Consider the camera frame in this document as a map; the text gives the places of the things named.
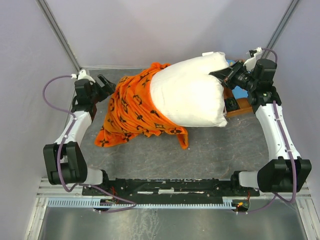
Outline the white pillow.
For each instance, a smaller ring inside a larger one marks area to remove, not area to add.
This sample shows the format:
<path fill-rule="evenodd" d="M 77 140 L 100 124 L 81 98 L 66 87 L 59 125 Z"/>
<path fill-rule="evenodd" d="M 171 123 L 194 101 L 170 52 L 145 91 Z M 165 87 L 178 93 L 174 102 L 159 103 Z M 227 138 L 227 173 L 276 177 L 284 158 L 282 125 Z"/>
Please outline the white pillow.
<path fill-rule="evenodd" d="M 229 66 L 223 52 L 206 52 L 157 72 L 150 96 L 157 110 L 182 127 L 225 127 L 224 88 L 211 72 Z"/>

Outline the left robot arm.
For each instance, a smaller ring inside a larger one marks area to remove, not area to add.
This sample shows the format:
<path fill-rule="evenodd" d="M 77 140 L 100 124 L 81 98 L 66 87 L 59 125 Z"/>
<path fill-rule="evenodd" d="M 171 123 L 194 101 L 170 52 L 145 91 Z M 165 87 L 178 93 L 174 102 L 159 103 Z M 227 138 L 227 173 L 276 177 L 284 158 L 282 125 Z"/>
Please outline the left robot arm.
<path fill-rule="evenodd" d="M 66 110 L 70 115 L 69 122 L 60 137 L 43 148 L 47 178 L 51 185 L 93 185 L 99 195 L 106 195 L 111 183 L 104 179 L 102 170 L 87 166 L 80 145 L 95 118 L 96 104 L 112 95 L 116 85 L 102 74 L 94 79 L 85 70 L 70 75 L 70 78 L 75 80 L 75 95 L 71 109 Z"/>

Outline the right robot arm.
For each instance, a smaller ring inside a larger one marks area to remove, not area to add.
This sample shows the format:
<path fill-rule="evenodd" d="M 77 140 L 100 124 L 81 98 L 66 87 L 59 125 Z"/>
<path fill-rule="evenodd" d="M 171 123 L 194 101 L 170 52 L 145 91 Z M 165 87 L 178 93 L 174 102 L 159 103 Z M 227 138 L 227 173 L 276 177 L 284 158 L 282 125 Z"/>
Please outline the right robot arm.
<path fill-rule="evenodd" d="M 224 87 L 247 91 L 248 102 L 258 119 L 268 147 L 269 161 L 259 171 L 236 171 L 229 183 L 231 193 L 242 195 L 248 188 L 264 193 L 297 193 L 301 190 L 312 165 L 295 148 L 283 117 L 282 101 L 273 85 L 277 63 L 258 59 L 252 70 L 244 63 L 235 64 L 211 75 Z"/>

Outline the orange patterned pillowcase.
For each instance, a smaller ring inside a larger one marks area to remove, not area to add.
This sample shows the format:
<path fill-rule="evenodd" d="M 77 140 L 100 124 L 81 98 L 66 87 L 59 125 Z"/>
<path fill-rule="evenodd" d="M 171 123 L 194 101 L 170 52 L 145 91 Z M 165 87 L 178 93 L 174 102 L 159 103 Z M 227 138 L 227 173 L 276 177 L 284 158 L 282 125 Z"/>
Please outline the orange patterned pillowcase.
<path fill-rule="evenodd" d="M 153 76 L 169 66 L 154 62 L 137 75 L 121 78 L 110 96 L 103 125 L 94 141 L 96 146 L 113 147 L 139 135 L 149 138 L 166 133 L 175 135 L 183 150 L 188 148 L 188 131 L 165 117 L 151 98 Z"/>

